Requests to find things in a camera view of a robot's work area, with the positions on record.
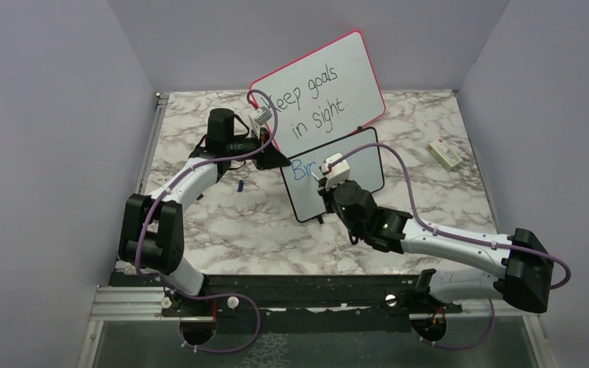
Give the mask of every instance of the marble table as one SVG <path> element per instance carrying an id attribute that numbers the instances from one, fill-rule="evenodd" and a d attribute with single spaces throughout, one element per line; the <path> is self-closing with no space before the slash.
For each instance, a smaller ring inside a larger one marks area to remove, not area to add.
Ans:
<path id="1" fill-rule="evenodd" d="M 495 232 L 455 95 L 451 91 L 384 92 L 387 112 L 371 126 L 380 142 L 403 157 L 421 217 L 429 222 L 477 232 Z M 246 118 L 245 91 L 208 91 L 170 95 L 146 192 L 179 171 L 215 107 L 233 109 Z M 445 171 L 425 150 L 442 137 L 464 159 L 455 172 Z M 384 188 L 379 205 L 410 212 L 410 200 L 396 159 L 381 153 Z M 245 188 L 237 192 L 239 180 Z M 415 274 L 426 268 L 456 270 L 465 266 L 425 255 L 399 255 L 351 245 L 337 216 L 324 224 L 295 219 L 281 173 L 261 171 L 247 162 L 225 174 L 184 214 L 184 256 L 209 274 Z"/>

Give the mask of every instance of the dark gray floor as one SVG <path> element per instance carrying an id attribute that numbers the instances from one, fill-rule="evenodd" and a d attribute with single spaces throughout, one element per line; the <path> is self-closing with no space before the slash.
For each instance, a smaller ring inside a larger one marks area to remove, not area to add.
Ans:
<path id="1" fill-rule="evenodd" d="M 173 322 L 106 322 L 96 367 L 536 367 L 521 317 L 499 317 L 491 339 L 473 350 L 445 351 L 420 343 L 411 333 L 263 334 L 234 354 L 182 349 Z M 477 340 L 488 318 L 453 318 L 443 343 Z M 214 336 L 208 347 L 237 346 L 248 336 Z"/>

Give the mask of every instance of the wall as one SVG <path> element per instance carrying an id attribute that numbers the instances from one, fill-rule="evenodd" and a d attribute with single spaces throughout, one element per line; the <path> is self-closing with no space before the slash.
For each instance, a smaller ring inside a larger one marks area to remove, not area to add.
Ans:
<path id="1" fill-rule="evenodd" d="M 75 366 L 154 91 L 104 0 L 0 1 L 0 366 Z"/>
<path id="2" fill-rule="evenodd" d="M 559 366 L 589 366 L 589 1 L 511 0 L 458 102 L 502 230 L 572 267 L 544 322 Z"/>
<path id="3" fill-rule="evenodd" d="M 355 28 L 382 88 L 462 86 L 508 0 L 109 0 L 162 91 L 247 88 Z"/>

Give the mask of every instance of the table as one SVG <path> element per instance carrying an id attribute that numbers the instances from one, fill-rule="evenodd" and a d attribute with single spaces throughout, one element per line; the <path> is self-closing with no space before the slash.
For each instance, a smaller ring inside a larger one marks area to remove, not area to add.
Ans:
<path id="1" fill-rule="evenodd" d="M 383 96 L 387 111 L 371 126 L 380 142 L 403 157 L 421 217 L 465 230 L 495 232 L 454 93 L 386 91 Z M 245 91 L 170 95 L 146 193 L 184 166 L 206 133 L 209 111 L 215 107 L 232 109 L 244 120 L 251 110 Z M 464 159 L 455 172 L 445 171 L 425 149 L 440 137 Z M 381 156 L 385 186 L 374 195 L 376 202 L 410 212 L 398 162 L 387 151 Z M 245 188 L 237 192 L 240 179 Z M 188 208 L 184 239 L 186 259 L 209 274 L 417 274 L 427 268 L 466 267 L 425 255 L 382 253 L 362 243 L 351 245 L 335 215 L 326 215 L 324 224 L 315 220 L 299 223 L 280 171 L 258 171 L 250 162 L 227 172 Z"/>

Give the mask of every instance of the red frame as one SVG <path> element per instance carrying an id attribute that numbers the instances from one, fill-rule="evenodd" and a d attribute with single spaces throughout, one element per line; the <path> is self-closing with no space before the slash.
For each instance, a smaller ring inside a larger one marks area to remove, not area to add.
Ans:
<path id="1" fill-rule="evenodd" d="M 373 73 L 373 78 L 374 78 L 374 80 L 376 81 L 376 86 L 378 87 L 378 92 L 380 92 L 380 99 L 383 101 L 383 112 L 382 112 L 380 115 L 378 115 L 377 117 L 374 117 L 372 120 L 369 120 L 369 121 L 367 121 L 367 122 L 366 122 L 366 123 L 363 125 L 363 127 L 366 127 L 367 125 L 369 125 L 369 124 L 373 123 L 375 120 L 377 120 L 379 117 L 383 116 L 383 115 L 385 114 L 385 111 L 387 110 L 387 107 L 385 106 L 385 99 L 383 98 L 383 91 L 380 89 L 380 83 L 378 82 L 378 77 L 376 77 L 376 72 L 375 72 L 375 71 L 373 71 L 373 63 L 371 62 L 371 56 L 369 55 L 369 49 L 367 49 L 367 44 L 365 44 L 365 43 L 364 43 L 364 36 L 362 35 L 362 31 L 361 31 L 361 30 L 359 30 L 359 29 L 354 29 L 353 31 L 351 31 L 351 32 L 349 32 L 349 33 L 347 33 L 347 34 L 345 34 L 344 36 L 342 36 L 342 37 L 340 37 L 340 38 L 338 38 L 338 39 L 336 39 L 336 40 L 333 40 L 333 41 L 331 41 L 331 42 L 329 42 L 329 43 L 325 44 L 324 46 L 321 46 L 320 48 L 316 48 L 315 50 L 313 50 L 313 51 L 311 51 L 311 52 L 307 53 L 306 55 L 304 55 L 304 56 L 302 56 L 302 57 L 300 57 L 300 58 L 298 58 L 298 59 L 295 59 L 295 60 L 293 60 L 293 61 L 291 61 L 291 62 L 287 63 L 286 65 L 284 65 L 284 66 L 280 67 L 279 69 L 277 69 L 277 70 L 275 70 L 275 71 L 272 71 L 272 72 L 270 72 L 270 73 L 268 73 L 268 74 L 266 74 L 266 75 L 264 75 L 264 76 L 260 77 L 260 78 L 259 78 L 259 79 L 257 79 L 257 80 L 254 80 L 253 82 L 251 82 L 251 83 L 250 83 L 250 85 L 249 85 L 249 89 L 250 89 L 250 90 L 251 90 L 251 89 L 253 89 L 253 87 L 254 87 L 254 84 L 258 83 L 259 81 L 262 81 L 263 79 L 265 79 L 265 78 L 267 78 L 267 77 L 269 77 L 269 76 L 271 76 L 271 75 L 273 75 L 274 73 L 276 73 L 276 72 L 280 71 L 281 69 L 285 69 L 285 68 L 289 67 L 290 65 L 293 65 L 293 64 L 294 64 L 294 63 L 296 63 L 297 61 L 300 61 L 300 60 L 301 60 L 301 59 L 303 59 L 303 58 L 307 58 L 308 56 L 310 56 L 310 55 L 314 54 L 315 52 L 317 52 L 317 51 L 321 50 L 322 48 L 326 48 L 326 47 L 328 47 L 328 46 L 330 46 L 330 45 L 334 44 L 335 42 L 338 42 L 339 40 L 341 40 L 341 39 L 343 39 L 343 38 L 345 38 L 345 37 L 348 37 L 348 36 L 350 36 L 350 35 L 352 35 L 352 34 L 354 34 L 354 33 L 358 33 L 358 34 L 360 35 L 360 39 L 362 40 L 362 45 L 364 46 L 364 50 L 367 52 L 367 60 L 369 60 L 369 65 L 371 66 L 371 73 Z M 254 102 L 254 103 L 253 103 L 253 104 L 254 104 L 254 106 L 258 106 L 258 102 L 256 102 L 256 97 L 254 97 L 254 95 L 252 95 L 252 101 Z M 268 128 L 268 131 L 269 131 L 269 132 L 270 132 L 270 134 L 271 134 L 271 133 L 272 133 L 272 131 L 270 130 L 270 127 L 269 127 L 269 126 L 267 126 L 267 125 L 266 125 L 266 127 Z M 274 139 L 274 144 L 275 144 L 276 148 L 277 148 L 278 150 L 280 150 L 280 148 L 278 147 L 278 143 L 277 143 L 276 139 Z"/>

